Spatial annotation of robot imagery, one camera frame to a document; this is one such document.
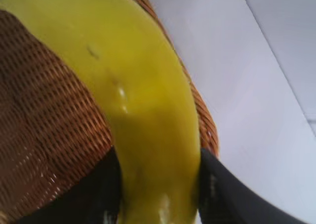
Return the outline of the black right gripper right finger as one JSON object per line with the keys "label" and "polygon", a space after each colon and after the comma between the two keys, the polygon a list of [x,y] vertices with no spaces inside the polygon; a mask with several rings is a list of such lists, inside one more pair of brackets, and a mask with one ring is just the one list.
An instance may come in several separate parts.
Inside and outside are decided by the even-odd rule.
{"label": "black right gripper right finger", "polygon": [[302,224],[244,185],[202,148],[198,212],[202,224]]}

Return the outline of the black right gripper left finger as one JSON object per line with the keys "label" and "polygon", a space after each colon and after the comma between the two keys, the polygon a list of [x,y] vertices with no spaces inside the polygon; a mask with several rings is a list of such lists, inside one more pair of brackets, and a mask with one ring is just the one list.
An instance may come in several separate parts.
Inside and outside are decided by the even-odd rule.
{"label": "black right gripper left finger", "polygon": [[121,200],[121,170],[115,149],[70,190],[18,219],[16,224],[114,224]]}

